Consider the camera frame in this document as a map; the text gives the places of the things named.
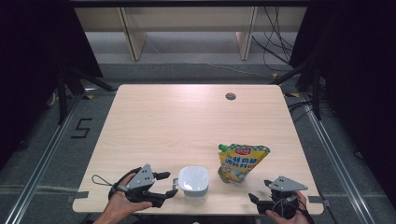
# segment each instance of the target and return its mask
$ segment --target yellow snack bag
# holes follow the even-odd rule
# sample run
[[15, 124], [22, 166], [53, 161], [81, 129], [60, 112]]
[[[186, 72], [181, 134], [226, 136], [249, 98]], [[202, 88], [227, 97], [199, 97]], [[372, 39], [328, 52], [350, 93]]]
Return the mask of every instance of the yellow snack bag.
[[248, 173], [259, 164], [269, 153], [270, 149], [264, 146], [247, 146], [220, 144], [219, 153], [221, 166], [219, 176], [224, 183], [241, 183]]

